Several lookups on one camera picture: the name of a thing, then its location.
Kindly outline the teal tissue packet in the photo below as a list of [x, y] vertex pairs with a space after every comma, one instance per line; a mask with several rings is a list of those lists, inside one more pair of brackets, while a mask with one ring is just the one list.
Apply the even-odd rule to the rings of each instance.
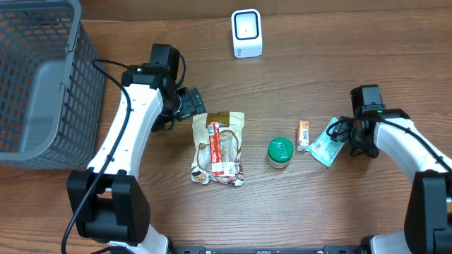
[[335, 158], [345, 145], [340, 141], [333, 141], [331, 137], [327, 135], [327, 128], [337, 121], [338, 119], [333, 117], [324, 131], [307, 148], [307, 152], [309, 152], [314, 159], [318, 160], [327, 168], [331, 167]]

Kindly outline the white brown snack packet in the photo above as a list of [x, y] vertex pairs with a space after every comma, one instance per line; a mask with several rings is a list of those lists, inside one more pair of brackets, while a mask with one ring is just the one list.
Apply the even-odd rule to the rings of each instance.
[[[210, 142], [207, 129], [210, 122], [220, 123], [222, 161], [234, 162], [234, 176], [214, 176], [211, 172]], [[192, 181], [203, 185], [209, 184], [210, 181], [234, 187], [243, 185], [244, 172], [241, 165], [241, 155], [244, 123], [244, 113], [234, 111], [203, 113], [193, 118], [192, 131], [196, 152], [191, 165]]]

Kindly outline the orange snack packet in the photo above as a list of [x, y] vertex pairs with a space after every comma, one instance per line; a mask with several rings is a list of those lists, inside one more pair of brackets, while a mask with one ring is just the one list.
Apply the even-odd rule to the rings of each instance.
[[296, 145], [298, 152], [305, 152], [309, 147], [309, 122], [300, 121], [297, 127]]

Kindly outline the red snack bar wrapper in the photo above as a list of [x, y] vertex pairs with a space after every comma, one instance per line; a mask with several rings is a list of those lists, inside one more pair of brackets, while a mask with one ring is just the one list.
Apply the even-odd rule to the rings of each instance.
[[223, 162], [220, 146], [220, 123], [210, 122], [207, 125], [209, 142], [210, 142], [210, 157], [211, 157], [211, 172], [214, 176], [230, 177], [235, 175], [234, 162]]

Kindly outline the green lid seasoning jar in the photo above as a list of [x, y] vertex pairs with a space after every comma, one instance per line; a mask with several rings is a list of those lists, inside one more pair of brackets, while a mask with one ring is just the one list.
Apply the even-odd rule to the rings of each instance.
[[290, 163], [294, 153], [291, 141], [284, 137], [273, 139], [267, 149], [267, 161], [276, 169], [284, 169]]

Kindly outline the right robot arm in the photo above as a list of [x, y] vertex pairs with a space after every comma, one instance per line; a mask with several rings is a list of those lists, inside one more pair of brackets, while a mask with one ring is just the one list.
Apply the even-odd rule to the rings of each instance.
[[351, 90], [353, 115], [327, 127], [353, 157], [386, 153], [412, 184], [402, 230], [364, 237], [356, 253], [451, 253], [451, 159], [434, 147], [402, 109], [387, 109], [378, 85]]

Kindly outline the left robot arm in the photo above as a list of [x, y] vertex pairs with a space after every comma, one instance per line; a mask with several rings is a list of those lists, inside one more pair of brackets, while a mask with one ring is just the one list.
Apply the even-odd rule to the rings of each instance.
[[166, 124], [205, 112], [198, 89], [184, 87], [183, 55], [169, 44], [154, 44], [150, 59], [127, 65], [116, 80], [91, 64], [121, 90], [107, 136], [85, 171], [72, 171], [66, 189], [73, 216], [61, 240], [66, 253], [73, 228], [83, 238], [105, 244], [102, 253], [175, 253], [172, 240], [150, 224], [150, 205], [139, 183], [139, 167], [151, 133]]

